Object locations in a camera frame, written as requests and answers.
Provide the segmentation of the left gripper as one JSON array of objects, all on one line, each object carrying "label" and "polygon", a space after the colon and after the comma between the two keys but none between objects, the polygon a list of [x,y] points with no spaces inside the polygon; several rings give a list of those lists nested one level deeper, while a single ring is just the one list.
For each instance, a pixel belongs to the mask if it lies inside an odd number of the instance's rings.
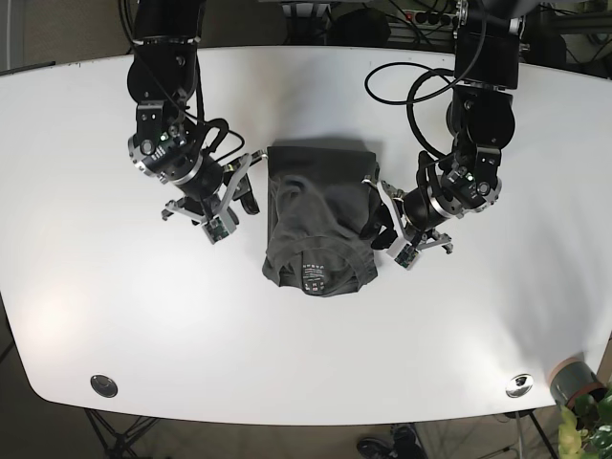
[{"label": "left gripper", "polygon": [[426,249],[440,247],[451,254],[452,239],[438,228],[496,203],[502,188],[497,176],[501,158],[497,148],[477,148],[467,156],[456,151],[438,159],[421,151],[414,189],[379,182],[390,211],[380,196],[369,197],[365,240],[374,251],[386,250],[406,270]]}]

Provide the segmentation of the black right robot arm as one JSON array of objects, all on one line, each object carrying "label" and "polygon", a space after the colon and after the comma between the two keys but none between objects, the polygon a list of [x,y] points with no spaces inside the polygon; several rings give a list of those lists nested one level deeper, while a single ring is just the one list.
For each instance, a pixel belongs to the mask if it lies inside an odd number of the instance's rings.
[{"label": "black right robot arm", "polygon": [[136,103],[130,161],[144,175],[182,192],[164,206],[163,219],[183,215],[217,243],[239,224],[232,202],[249,215],[258,213],[248,172],[266,155],[232,150],[230,162],[214,156],[234,132],[226,120],[205,117],[197,52],[206,4],[141,1],[133,8],[120,1],[118,10],[133,56],[127,76],[128,93]]}]

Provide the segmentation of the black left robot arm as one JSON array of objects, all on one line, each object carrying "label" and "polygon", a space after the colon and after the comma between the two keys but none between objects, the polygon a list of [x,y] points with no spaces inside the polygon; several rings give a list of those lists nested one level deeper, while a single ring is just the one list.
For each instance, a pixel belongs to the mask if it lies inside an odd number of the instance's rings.
[{"label": "black left robot arm", "polygon": [[[456,7],[453,69],[425,67],[401,106],[422,147],[416,187],[406,192],[388,183],[381,191],[391,201],[401,234],[384,246],[394,261],[410,269],[422,251],[453,251],[439,226],[478,213],[499,198],[502,151],[515,130],[512,92],[518,86],[524,14],[515,1],[460,1]],[[417,104],[452,93],[446,123],[453,137],[444,153],[431,145],[417,125]]]}]

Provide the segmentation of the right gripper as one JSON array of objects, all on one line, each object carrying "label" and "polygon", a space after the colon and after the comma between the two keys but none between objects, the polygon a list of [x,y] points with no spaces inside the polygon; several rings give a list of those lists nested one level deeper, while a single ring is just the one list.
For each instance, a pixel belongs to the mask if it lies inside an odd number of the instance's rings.
[{"label": "right gripper", "polygon": [[211,157],[229,132],[225,120],[205,125],[187,120],[166,129],[146,129],[143,139],[133,135],[128,140],[130,160],[139,171],[183,193],[182,198],[165,204],[162,218],[183,215],[200,227],[212,244],[231,235],[239,225],[232,202],[238,201],[248,215],[260,212],[248,172],[262,155],[244,154],[225,165]]}]

